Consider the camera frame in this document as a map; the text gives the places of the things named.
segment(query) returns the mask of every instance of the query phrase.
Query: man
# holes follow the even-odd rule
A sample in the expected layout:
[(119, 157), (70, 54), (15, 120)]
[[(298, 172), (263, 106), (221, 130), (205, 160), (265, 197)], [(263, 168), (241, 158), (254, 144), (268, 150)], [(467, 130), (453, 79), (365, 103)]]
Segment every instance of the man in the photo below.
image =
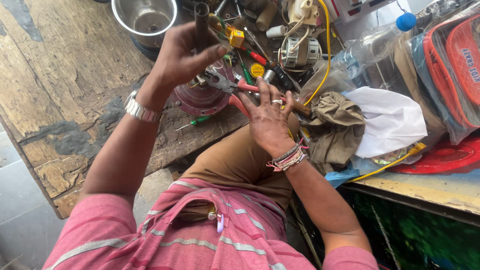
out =
[[(172, 89), (220, 59), (213, 45), (192, 55), (194, 23), (167, 31), (158, 61), (132, 102), (155, 115)], [(45, 269), (314, 269), (286, 243), (292, 188), (325, 243), (325, 270), (377, 269), (355, 214), (288, 135), (293, 98), (257, 79), (261, 105), (239, 97), (250, 125), (210, 147), (161, 194), (136, 229), (132, 206), (158, 121), (127, 110), (88, 172)], [(275, 172), (266, 164), (277, 159)]]

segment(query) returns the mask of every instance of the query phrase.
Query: worn wooden table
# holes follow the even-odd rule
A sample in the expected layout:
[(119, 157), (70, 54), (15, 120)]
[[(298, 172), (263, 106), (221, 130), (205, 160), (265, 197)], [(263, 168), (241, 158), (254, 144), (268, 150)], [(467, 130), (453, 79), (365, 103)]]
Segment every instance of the worn wooden table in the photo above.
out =
[[(59, 218), (69, 216), (122, 104), (153, 63), (130, 41), (109, 4), (3, 0), (0, 117)], [(247, 122), (229, 106), (202, 125), (172, 105), (145, 174), (166, 167)]]

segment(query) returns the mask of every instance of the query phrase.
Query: hand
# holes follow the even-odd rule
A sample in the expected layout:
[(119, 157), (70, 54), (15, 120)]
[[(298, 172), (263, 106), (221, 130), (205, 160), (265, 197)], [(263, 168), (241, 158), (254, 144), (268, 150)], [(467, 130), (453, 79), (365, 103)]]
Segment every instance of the hand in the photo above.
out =
[(137, 102), (151, 110), (162, 110), (173, 88), (191, 81), (227, 53), (212, 30), (209, 29), (209, 36), (205, 38), (210, 47), (193, 55), (195, 22), (167, 30), (157, 61), (137, 94)]
[(250, 135), (257, 144), (265, 149), (272, 158), (281, 157), (295, 146), (295, 141), (288, 135), (288, 116), (293, 109), (293, 96), (287, 92), (287, 103), (271, 103), (280, 99), (280, 92), (273, 85), (267, 85), (262, 77), (257, 77), (260, 91), (260, 106), (256, 107), (248, 96), (239, 91), (238, 96), (250, 114)]

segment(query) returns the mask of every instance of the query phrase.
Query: small yellow box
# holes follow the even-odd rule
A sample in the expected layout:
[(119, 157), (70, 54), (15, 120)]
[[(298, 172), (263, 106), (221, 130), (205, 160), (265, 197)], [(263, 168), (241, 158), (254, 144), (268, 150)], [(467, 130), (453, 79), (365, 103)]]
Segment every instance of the small yellow box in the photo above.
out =
[(240, 48), (243, 44), (244, 39), (245, 39), (245, 35), (243, 34), (243, 32), (240, 30), (234, 29), (230, 34), (230, 46)]

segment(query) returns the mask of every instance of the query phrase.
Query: silver watch band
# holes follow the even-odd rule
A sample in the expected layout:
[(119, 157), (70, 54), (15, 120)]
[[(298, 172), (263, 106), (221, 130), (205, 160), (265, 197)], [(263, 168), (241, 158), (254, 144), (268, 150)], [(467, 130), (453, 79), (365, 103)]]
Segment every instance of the silver watch band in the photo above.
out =
[(138, 104), (138, 102), (135, 100), (137, 93), (138, 90), (135, 90), (128, 96), (127, 100), (125, 101), (125, 111), (129, 115), (145, 122), (160, 122), (163, 117), (162, 111), (149, 110)]

